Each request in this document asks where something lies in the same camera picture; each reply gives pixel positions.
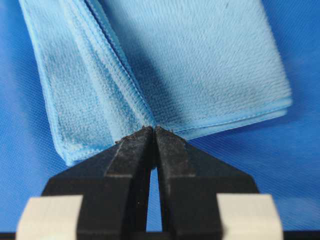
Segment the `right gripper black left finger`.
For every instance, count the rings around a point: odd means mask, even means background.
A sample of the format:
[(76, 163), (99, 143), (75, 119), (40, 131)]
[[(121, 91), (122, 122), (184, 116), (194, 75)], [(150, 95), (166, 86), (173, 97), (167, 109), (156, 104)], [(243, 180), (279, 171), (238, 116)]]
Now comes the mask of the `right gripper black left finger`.
[(153, 129), (51, 177), (28, 200), (18, 240), (125, 240), (147, 225)]

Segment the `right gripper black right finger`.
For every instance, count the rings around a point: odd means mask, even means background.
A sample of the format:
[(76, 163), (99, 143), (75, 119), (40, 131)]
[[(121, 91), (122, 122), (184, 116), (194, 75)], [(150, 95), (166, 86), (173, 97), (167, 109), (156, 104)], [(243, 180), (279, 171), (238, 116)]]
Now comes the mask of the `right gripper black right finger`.
[(281, 240), (270, 194), (247, 173), (155, 129), (163, 228), (175, 240)]

